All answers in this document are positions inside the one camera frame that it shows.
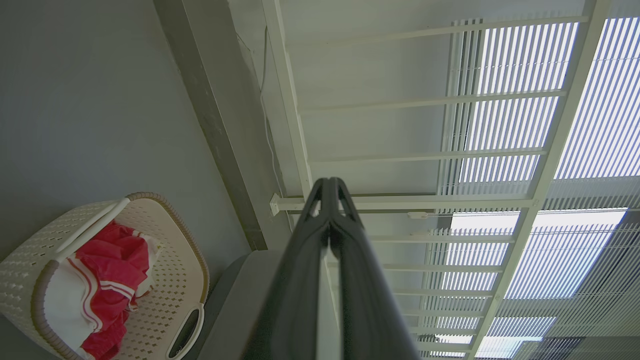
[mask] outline basket handle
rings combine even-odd
[[[56,261],[61,263],[71,254],[76,252],[77,249],[80,249],[82,245],[91,240],[97,233],[100,232],[105,226],[107,226],[113,219],[118,216],[118,214],[130,203],[131,200],[124,198],[118,201],[114,206],[109,206],[110,210],[104,214],[102,217],[97,219],[91,226],[89,226],[82,234],[80,234],[73,241],[66,241],[62,246],[56,249],[58,255],[56,256]]]
[[[180,331],[173,337],[173,341],[166,352],[167,360],[182,359],[196,343],[204,324],[204,304],[198,303],[189,310],[184,317]]]

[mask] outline perforated plastic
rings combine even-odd
[[[130,315],[116,358],[166,359],[185,317],[204,303],[208,272],[182,220],[163,198],[152,193],[132,194],[129,198],[132,201],[117,214],[116,221],[157,238],[166,248],[154,265],[156,286],[139,299],[138,312]],[[43,338],[35,327],[32,298],[36,280],[45,265],[55,259],[55,250],[61,244],[77,238],[116,203],[99,202],[68,211],[0,263],[0,311],[38,345],[60,358],[72,359],[76,355],[54,348],[52,341]]]

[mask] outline white stripe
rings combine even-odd
[[[102,290],[113,290],[113,291],[115,291],[117,293],[122,294],[124,297],[126,297],[129,300],[131,300],[131,298],[132,298],[131,294],[127,293],[123,289],[119,289],[119,288],[116,288],[114,286],[105,286],[105,287],[102,288]]]
[[[119,288],[122,291],[125,291],[129,294],[129,298],[131,299],[131,297],[133,296],[133,294],[136,293],[136,290],[124,285],[124,284],[120,284],[119,282],[115,282],[115,281],[108,281],[108,280],[100,280],[100,285],[102,286],[102,288],[104,289],[107,286],[113,286],[116,288]]]
[[[71,263],[72,268],[78,273],[80,279],[82,279],[86,292],[83,298],[83,311],[82,315],[93,324],[93,332],[99,332],[102,329],[102,320],[91,309],[91,300],[98,290],[98,282],[93,276],[91,270],[89,270],[80,259],[67,258]]]

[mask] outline metal bar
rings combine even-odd
[[[546,156],[540,157],[529,187],[528,192],[534,199],[534,204],[531,208],[523,209],[520,212],[516,231],[514,232],[516,242],[513,246],[509,246],[508,253],[505,256],[507,260],[504,272],[498,274],[495,281],[495,296],[486,310],[485,317],[478,324],[478,335],[474,336],[471,343],[471,351],[467,354],[466,359],[475,358],[482,339],[491,327],[518,262],[522,257],[533,222],[547,196],[549,186],[562,156],[564,144],[569,136],[573,119],[578,110],[600,35],[609,15],[610,6],[611,0],[589,0],[584,5],[583,15],[588,16],[590,21],[586,26],[578,28],[565,77],[564,89],[567,91],[567,96],[565,99],[558,100],[551,127],[545,140],[545,148],[548,149],[548,153]]]
[[[333,286],[334,291],[340,292],[338,286]],[[446,297],[492,297],[492,291],[479,291],[479,290],[441,290],[441,289],[391,289],[391,292],[395,295],[404,296],[446,296]],[[457,316],[462,318],[480,318],[484,316],[482,311],[458,311],[458,310],[403,310],[404,314],[408,315],[412,313],[416,315],[418,312],[422,316]]]
[[[523,155],[544,155],[547,152],[542,147],[525,147],[520,149],[490,149],[490,150],[469,150],[469,151],[442,151],[424,152],[416,154],[402,155],[364,155],[364,156],[342,156],[339,158],[311,159],[311,163],[376,163],[376,162],[397,162],[397,161],[426,161],[426,160],[447,160],[447,159],[467,159],[481,158],[485,156],[523,156]]]
[[[400,108],[414,108],[416,106],[459,104],[463,102],[528,99],[531,97],[555,97],[555,96],[562,97],[565,95],[566,95],[566,92],[564,90],[537,90],[537,91],[526,91],[526,92],[507,92],[503,94],[445,96],[445,97],[434,97],[432,99],[415,99],[415,100],[409,100],[409,101],[378,101],[378,102],[369,102],[369,103],[361,103],[361,104],[320,106],[316,108],[306,108],[304,106],[299,106],[298,111],[302,114],[313,114],[313,113],[323,113],[328,111],[400,109]]]
[[[431,343],[415,342],[415,347],[422,351],[446,351],[446,352],[470,352],[471,347],[467,344]]]
[[[473,329],[447,329],[445,327],[409,327],[410,333],[437,335],[475,335]]]
[[[484,22],[479,24],[458,25],[458,26],[446,26],[443,28],[424,29],[418,31],[409,31],[406,33],[394,33],[386,35],[375,35],[370,37],[348,38],[343,40],[331,40],[308,44],[288,44],[287,48],[290,51],[294,50],[308,50],[311,47],[316,48],[331,48],[331,47],[343,47],[357,44],[368,44],[372,42],[383,42],[390,40],[401,40],[406,38],[428,37],[433,35],[446,35],[453,33],[462,33],[465,31],[476,31],[492,28],[510,28],[513,26],[530,26],[530,25],[542,25],[542,24],[559,24],[564,22],[586,22],[589,18],[586,16],[572,16],[572,17],[556,17],[547,19],[528,19],[528,20],[513,20],[513,21],[500,21],[500,22]]]
[[[440,290],[440,289],[391,289],[396,295],[425,295],[425,296],[457,296],[457,297],[491,297],[492,291],[481,290]]]
[[[374,243],[513,243],[511,235],[374,235],[369,239]]]
[[[306,199],[309,192],[311,192],[311,169],[307,161],[305,132],[302,128],[300,114],[298,113],[298,98],[296,95],[296,86],[293,81],[291,61],[284,45],[285,31],[282,22],[282,12],[280,10],[280,0],[262,0],[262,7],[264,9],[267,28],[269,29],[269,39],[271,41],[278,82],[280,83],[280,91],[282,92],[289,134],[293,144],[293,153],[296,158],[302,195]]]
[[[337,268],[338,263],[328,263],[330,268]],[[502,272],[501,266],[489,265],[429,265],[429,264],[381,264],[389,271],[409,272]]]
[[[428,316],[428,317],[459,317],[459,318],[480,318],[484,314],[482,311],[455,311],[455,310],[402,310],[403,315],[407,316]]]
[[[523,194],[493,195],[394,195],[354,196],[357,210],[423,210],[423,209],[483,209],[483,208],[528,208],[533,200]],[[279,211],[301,211],[305,199],[274,196],[271,209]]]

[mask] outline white metal frame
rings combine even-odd
[[[346,111],[346,110],[372,110],[405,108],[411,106],[431,106],[452,104],[458,102],[477,102],[500,99],[516,99],[523,97],[549,97],[558,96],[559,101],[556,112],[552,119],[552,125],[546,137],[543,148],[519,149],[528,152],[527,154],[540,155],[536,171],[533,175],[528,194],[526,195],[397,195],[397,196],[369,196],[354,197],[355,206],[359,210],[413,210],[413,209],[510,209],[520,208],[520,216],[516,224],[516,229],[512,236],[452,236],[452,235],[413,235],[413,236],[373,236],[372,241],[380,242],[506,242],[509,243],[507,253],[501,266],[480,266],[490,268],[486,271],[497,272],[497,278],[491,291],[449,291],[440,290],[443,295],[470,296],[472,293],[477,296],[485,296],[490,299],[489,305],[485,306],[482,313],[475,312],[472,316],[479,318],[478,326],[475,330],[464,330],[465,334],[473,335],[471,344],[438,344],[419,343],[417,348],[427,351],[447,351],[466,352],[465,359],[475,357],[482,339],[487,335],[492,321],[497,314],[500,303],[504,299],[506,290],[513,277],[517,264],[522,256],[529,233],[531,232],[536,214],[542,208],[545,197],[549,190],[551,181],[560,161],[564,144],[568,138],[573,119],[575,117],[580,97],[584,90],[586,80],[591,67],[592,59],[595,55],[600,34],[609,15],[611,0],[587,0],[582,16],[563,17],[551,19],[516,20],[494,23],[480,23],[464,26],[451,26],[446,28],[426,29],[413,31],[410,33],[398,33],[391,35],[380,35],[365,38],[355,38],[338,40],[334,42],[321,42],[317,44],[300,44],[285,46],[285,31],[280,10],[279,0],[262,0],[265,18],[269,28],[269,35],[273,46],[274,59],[278,72],[278,80],[284,98],[287,123],[294,147],[294,154],[300,182],[303,189],[303,198],[281,199],[274,196],[271,200],[272,212],[279,211],[301,211],[305,199],[311,189],[311,171],[307,150],[305,147],[304,132],[301,124],[301,113],[319,113],[326,111]],[[459,97],[443,97],[439,99],[419,99],[399,102],[374,102],[369,104],[348,104],[340,106],[326,106],[322,108],[301,108],[298,105],[291,62],[289,60],[289,48],[309,49],[317,47],[339,47],[371,42],[382,42],[387,40],[398,40],[404,38],[424,37],[430,35],[442,35],[463,31],[472,31],[488,28],[501,28],[508,26],[528,26],[538,24],[553,24],[560,22],[581,22],[575,40],[569,67],[566,73],[564,88],[557,91],[542,92],[522,92],[509,94],[491,95],[469,95]],[[506,151],[494,151],[494,154],[503,154]],[[487,156],[489,154],[479,152],[442,152],[436,154],[410,154],[402,156],[359,156],[348,158],[334,158],[325,160],[312,160],[313,162],[326,161],[419,161],[419,160],[440,160],[448,158],[472,158]],[[478,266],[435,266],[435,265],[383,265],[387,270],[395,271],[463,271]],[[437,290],[394,290],[397,295],[437,295]],[[407,315],[430,315],[430,316],[456,316],[455,311],[441,311],[441,315],[433,315],[432,311],[405,311]]]

